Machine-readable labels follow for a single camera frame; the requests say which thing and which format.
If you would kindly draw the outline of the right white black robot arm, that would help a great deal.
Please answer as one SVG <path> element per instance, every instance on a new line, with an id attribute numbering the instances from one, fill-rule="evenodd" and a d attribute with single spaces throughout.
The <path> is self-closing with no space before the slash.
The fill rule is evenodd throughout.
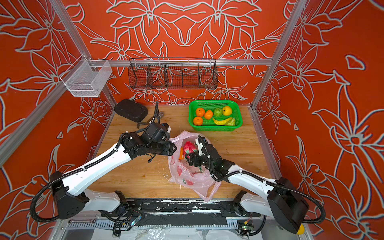
<path id="1" fill-rule="evenodd" d="M 239 194 L 239 206 L 247 213 L 273 217 L 286 231 L 296 234 L 302 224 L 320 224 L 326 218 L 324 206 L 313 197 L 295 189 L 286 178 L 261 177 L 223 159 L 217 149 L 198 136 L 197 151 L 185 155 L 189 165 L 205 167 L 216 182 L 228 182 L 247 189 Z"/>

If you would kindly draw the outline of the orange fruit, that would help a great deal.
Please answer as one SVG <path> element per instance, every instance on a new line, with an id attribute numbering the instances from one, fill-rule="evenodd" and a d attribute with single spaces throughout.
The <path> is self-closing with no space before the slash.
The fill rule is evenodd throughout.
<path id="1" fill-rule="evenodd" d="M 197 108 L 195 113 L 197 117 L 202 118 L 205 115 L 206 111 L 203 108 Z"/>
<path id="2" fill-rule="evenodd" d="M 194 124 L 195 126 L 202 126 L 203 123 L 204 123 L 204 120 L 203 120 L 202 117 L 197 116 L 197 117 L 195 117 L 195 118 L 193 119 L 193 124 Z"/>
<path id="3" fill-rule="evenodd" d="M 210 120 L 213 116 L 214 116 L 214 113 L 211 110 L 206 111 L 204 114 L 204 118 L 206 120 Z"/>
<path id="4" fill-rule="evenodd" d="M 184 153 L 184 148 L 180 148 L 180 156 L 179 156 L 179 161 L 182 161 L 185 158 L 185 153 Z"/>

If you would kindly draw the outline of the yellow banana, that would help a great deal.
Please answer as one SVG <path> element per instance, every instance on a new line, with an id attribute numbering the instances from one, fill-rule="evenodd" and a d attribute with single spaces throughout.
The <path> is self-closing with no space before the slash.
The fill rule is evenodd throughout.
<path id="1" fill-rule="evenodd" d="M 229 117 L 229 118 L 227 118 L 227 119 L 225 119 L 225 120 L 216 120 L 216 119 L 212 118 L 212 120 L 213 120 L 213 122 L 214 122 L 216 125 L 218 125 L 218 126 L 228 126 L 229 123 L 230 123 L 232 120 L 234 120 L 234 118 Z"/>

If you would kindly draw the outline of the pink plastic bag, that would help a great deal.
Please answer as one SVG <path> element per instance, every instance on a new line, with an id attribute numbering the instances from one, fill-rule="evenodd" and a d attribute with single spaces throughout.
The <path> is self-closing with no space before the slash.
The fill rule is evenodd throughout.
<path id="1" fill-rule="evenodd" d="M 188 131 L 182 131 L 178 136 L 171 138 L 177 150 L 172 156 L 168 156 L 169 170 L 171 173 L 170 182 L 193 190 L 202 200 L 207 202 L 213 198 L 221 183 L 214 181 L 204 166 L 190 166 L 186 157 L 182 161 L 179 161 L 180 148 L 183 147 L 187 141 L 195 144 L 197 138 L 197 133 Z"/>

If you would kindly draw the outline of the yellow tape roll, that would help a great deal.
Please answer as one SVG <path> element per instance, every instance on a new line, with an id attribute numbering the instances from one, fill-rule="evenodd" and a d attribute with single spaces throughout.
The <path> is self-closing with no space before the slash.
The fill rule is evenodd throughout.
<path id="1" fill-rule="evenodd" d="M 300 227 L 299 227 L 299 230 L 298 230 L 298 232 L 297 232 L 297 235 L 302 235 L 302 234 L 305 233 L 305 231 L 306 231 L 306 230 L 305 230 L 304 225 L 301 224 Z"/>

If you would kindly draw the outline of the yellow green pear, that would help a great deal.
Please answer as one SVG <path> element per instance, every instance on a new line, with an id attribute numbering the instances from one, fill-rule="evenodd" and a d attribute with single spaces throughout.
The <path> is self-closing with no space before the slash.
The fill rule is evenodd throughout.
<path id="1" fill-rule="evenodd" d="M 233 127 L 236 125 L 236 119 L 232 118 L 230 121 L 226 123 L 226 126 Z"/>

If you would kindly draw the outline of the green plastic basket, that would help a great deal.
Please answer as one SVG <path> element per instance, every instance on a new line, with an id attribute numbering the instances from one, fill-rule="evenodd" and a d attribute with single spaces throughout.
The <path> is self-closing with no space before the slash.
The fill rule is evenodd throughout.
<path id="1" fill-rule="evenodd" d="M 243 125 L 243 118 L 233 101 L 196 100 L 189 105 L 189 123 L 198 132 L 231 132 Z"/>

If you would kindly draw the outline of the black oval tray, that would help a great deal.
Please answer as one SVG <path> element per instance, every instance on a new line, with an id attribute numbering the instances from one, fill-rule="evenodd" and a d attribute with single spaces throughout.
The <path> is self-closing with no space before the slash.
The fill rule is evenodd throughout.
<path id="1" fill-rule="evenodd" d="M 146 106 L 129 99 L 124 99 L 117 103 L 114 111 L 119 116 L 135 123 L 141 122 L 148 115 L 148 108 Z"/>

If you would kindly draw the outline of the green round fruit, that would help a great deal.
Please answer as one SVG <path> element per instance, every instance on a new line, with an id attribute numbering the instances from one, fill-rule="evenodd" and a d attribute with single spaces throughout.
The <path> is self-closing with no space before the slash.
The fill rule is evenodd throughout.
<path id="1" fill-rule="evenodd" d="M 223 115 L 223 109 L 222 108 L 216 108 L 214 110 L 214 116 L 215 118 L 219 118 Z"/>

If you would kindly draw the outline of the red green dragon fruit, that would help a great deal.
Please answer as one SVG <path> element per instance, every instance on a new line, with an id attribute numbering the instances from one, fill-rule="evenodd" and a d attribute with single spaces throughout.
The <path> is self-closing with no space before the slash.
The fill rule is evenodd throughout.
<path id="1" fill-rule="evenodd" d="M 185 142 L 183 146 L 183 154 L 184 156 L 190 153 L 198 152 L 196 145 L 190 141 Z"/>

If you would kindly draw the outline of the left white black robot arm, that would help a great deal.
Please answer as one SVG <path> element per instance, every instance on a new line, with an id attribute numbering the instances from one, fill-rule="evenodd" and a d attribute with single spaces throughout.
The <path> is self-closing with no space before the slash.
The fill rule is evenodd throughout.
<path id="1" fill-rule="evenodd" d="M 113 169 L 140 156 L 149 156 L 149 162 L 156 156 L 172 156 L 177 150 L 170 140 L 171 128 L 161 123 L 159 106 L 155 105 L 151 123 L 135 132 L 124 132 L 116 144 L 88 163 L 66 173 L 59 171 L 50 176 L 50 181 L 33 197 L 30 204 L 30 216 L 39 223 L 51 223 L 58 219 L 65 220 L 80 212 L 113 212 L 124 203 L 124 195 L 96 193 L 89 190 L 95 181 Z M 36 207 L 39 198 L 51 190 L 58 214 L 54 217 L 40 217 Z"/>

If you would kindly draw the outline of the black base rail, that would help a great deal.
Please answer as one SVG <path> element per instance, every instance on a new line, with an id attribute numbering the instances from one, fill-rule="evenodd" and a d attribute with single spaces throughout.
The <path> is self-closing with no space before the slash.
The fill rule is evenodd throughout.
<path id="1" fill-rule="evenodd" d="M 237 214 L 232 199 L 128 199 L 133 208 L 129 223 L 139 227 L 198 227 L 236 229 L 249 220 L 259 224 L 263 217 L 257 213 Z"/>

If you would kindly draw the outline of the metal hand tool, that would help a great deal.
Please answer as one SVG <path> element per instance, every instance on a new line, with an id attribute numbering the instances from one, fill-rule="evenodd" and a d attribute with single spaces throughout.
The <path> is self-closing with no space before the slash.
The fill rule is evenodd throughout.
<path id="1" fill-rule="evenodd" d="M 164 112 L 159 112 L 160 119 L 164 117 Z M 140 129 L 141 126 L 149 125 L 152 122 L 153 117 L 150 117 L 146 122 L 137 123 L 137 129 Z"/>

